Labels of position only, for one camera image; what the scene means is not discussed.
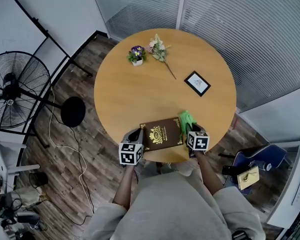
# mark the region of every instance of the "black round base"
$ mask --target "black round base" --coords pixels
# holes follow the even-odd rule
[[[86,105],[79,97],[70,97],[62,105],[61,120],[68,127],[81,124],[86,114]]]

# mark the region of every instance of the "standing fan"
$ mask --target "standing fan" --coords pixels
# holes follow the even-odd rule
[[[41,98],[50,86],[47,67],[37,57],[23,51],[0,54],[0,128],[29,121],[39,107],[38,101],[61,109],[66,126],[78,126],[86,114],[85,103],[78,97],[68,98],[63,105]]]

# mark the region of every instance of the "window blind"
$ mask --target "window blind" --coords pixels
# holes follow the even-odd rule
[[[223,56],[241,112],[300,88],[300,0],[184,0],[180,29]]]
[[[155,28],[176,28],[179,0],[96,0],[109,34],[124,39]]]

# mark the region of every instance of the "round wooden table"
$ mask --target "round wooden table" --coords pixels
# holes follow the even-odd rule
[[[133,46],[146,47],[158,34],[167,49],[163,62],[147,54],[133,66],[126,56]],[[184,80],[198,72],[211,87],[200,97]],[[103,60],[94,84],[97,115],[118,144],[139,124],[177,117],[188,110],[210,135],[209,149],[227,132],[236,110],[236,87],[221,55],[199,37],[175,29],[157,28],[133,34],[117,44]],[[175,163],[189,159],[186,145],[145,152],[146,160]]]

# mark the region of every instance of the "chair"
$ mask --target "chair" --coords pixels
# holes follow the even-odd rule
[[[275,144],[267,144],[264,146],[257,146],[251,148],[245,148],[239,150],[236,155],[224,155],[219,154],[221,157],[234,158],[232,166],[240,167],[247,166],[252,161],[263,161],[267,164],[271,164],[272,167],[277,168],[283,159],[287,151]],[[237,177],[232,177],[229,175],[224,183],[224,188],[235,186],[239,189]],[[240,192],[243,195],[248,195],[251,192],[252,186],[249,186]]]

